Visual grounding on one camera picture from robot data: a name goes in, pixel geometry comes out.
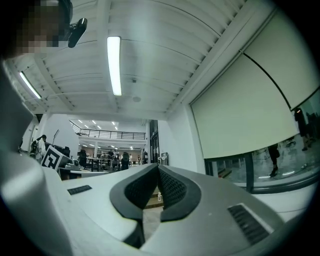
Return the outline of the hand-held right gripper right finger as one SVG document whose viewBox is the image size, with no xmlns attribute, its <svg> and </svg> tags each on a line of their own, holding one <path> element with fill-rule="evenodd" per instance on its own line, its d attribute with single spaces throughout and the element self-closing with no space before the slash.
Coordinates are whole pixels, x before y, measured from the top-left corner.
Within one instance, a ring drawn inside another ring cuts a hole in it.
<svg viewBox="0 0 320 256">
<path fill-rule="evenodd" d="M 265 256 L 284 226 L 269 206 L 221 178 L 161 165 L 160 224 L 141 247 L 156 256 Z"/>
</svg>

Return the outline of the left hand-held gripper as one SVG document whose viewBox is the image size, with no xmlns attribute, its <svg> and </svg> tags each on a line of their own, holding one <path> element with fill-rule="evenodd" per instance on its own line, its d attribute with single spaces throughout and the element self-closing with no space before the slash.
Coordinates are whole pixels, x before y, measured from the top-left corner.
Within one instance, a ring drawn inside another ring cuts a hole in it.
<svg viewBox="0 0 320 256">
<path fill-rule="evenodd" d="M 60 169 L 67 171 L 80 170 L 80 164 L 77 159 L 69 158 L 51 145 L 48 147 L 44 157 L 42 158 L 41 166 L 53 169 L 57 173 L 60 172 Z"/>
</svg>

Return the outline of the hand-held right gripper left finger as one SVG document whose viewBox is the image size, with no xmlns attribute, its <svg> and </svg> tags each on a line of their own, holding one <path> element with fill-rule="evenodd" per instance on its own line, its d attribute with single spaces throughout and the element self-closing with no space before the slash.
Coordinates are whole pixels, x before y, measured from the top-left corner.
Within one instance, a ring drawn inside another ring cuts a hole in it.
<svg viewBox="0 0 320 256">
<path fill-rule="evenodd" d="M 65 180 L 64 188 L 84 213 L 114 238 L 140 248 L 145 243 L 143 210 L 158 183 L 158 165 Z"/>
</svg>

